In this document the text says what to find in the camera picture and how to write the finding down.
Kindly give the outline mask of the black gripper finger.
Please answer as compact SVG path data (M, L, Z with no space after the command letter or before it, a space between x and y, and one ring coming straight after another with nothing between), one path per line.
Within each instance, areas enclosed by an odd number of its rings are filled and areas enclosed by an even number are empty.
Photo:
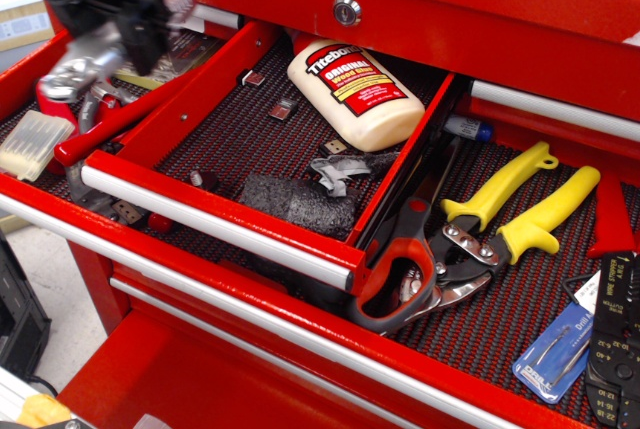
M139 75L148 75L168 50L170 12L163 0L118 0L116 27L127 58Z
M114 17L119 0L46 0L74 38L90 33Z

